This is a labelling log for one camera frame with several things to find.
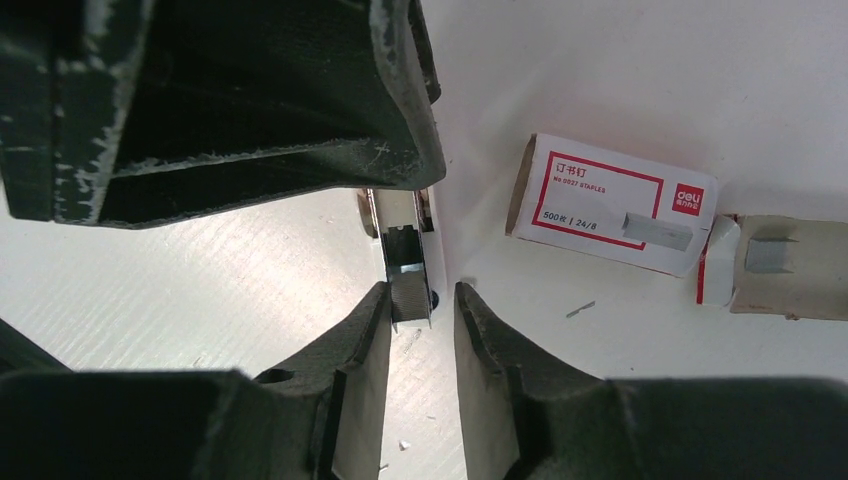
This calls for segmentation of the red white staple box sleeve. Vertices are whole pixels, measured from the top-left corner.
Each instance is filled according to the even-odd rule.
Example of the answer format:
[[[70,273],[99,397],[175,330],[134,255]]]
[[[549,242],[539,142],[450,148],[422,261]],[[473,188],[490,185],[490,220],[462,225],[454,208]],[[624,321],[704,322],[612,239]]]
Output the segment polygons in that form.
[[[535,133],[521,161],[506,235],[683,277],[716,212],[715,177]],[[623,237],[627,212],[691,227],[685,252]]]

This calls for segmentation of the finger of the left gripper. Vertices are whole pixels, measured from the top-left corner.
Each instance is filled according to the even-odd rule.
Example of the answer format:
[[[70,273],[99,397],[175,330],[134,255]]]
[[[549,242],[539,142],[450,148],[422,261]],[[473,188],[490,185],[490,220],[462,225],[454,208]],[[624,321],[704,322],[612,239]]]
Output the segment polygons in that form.
[[[11,216],[143,229],[446,162],[417,1],[5,1]]]

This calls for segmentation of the staple box tray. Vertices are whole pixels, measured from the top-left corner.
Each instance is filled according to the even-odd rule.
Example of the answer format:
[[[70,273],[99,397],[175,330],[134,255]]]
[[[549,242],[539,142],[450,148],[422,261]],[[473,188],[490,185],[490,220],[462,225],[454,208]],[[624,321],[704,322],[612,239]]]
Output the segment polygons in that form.
[[[775,215],[715,218],[695,302],[733,314],[847,319],[847,225]]]

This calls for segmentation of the pink stapler top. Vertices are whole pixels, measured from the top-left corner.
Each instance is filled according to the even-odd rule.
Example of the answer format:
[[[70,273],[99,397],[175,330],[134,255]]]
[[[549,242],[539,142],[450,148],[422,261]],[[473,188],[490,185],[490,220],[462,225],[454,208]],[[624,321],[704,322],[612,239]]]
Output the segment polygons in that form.
[[[355,198],[363,231],[371,239],[378,277],[388,284],[389,291],[392,273],[424,270],[427,274],[432,296],[430,320],[392,325],[430,328],[439,305],[437,286],[444,267],[430,191],[361,188],[355,191]]]

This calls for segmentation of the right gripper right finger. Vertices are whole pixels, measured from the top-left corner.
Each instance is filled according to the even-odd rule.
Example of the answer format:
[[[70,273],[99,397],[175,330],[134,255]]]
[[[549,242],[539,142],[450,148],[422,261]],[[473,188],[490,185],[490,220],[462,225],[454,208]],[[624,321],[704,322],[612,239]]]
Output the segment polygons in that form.
[[[454,290],[471,479],[843,479],[847,386],[826,378],[602,379]]]

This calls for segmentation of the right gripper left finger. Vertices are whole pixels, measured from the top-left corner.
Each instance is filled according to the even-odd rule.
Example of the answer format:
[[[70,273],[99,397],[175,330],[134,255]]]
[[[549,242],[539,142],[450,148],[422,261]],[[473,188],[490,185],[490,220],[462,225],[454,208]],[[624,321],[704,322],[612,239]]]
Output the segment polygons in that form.
[[[5,479],[375,479],[389,287],[256,377],[75,372],[1,327]]]

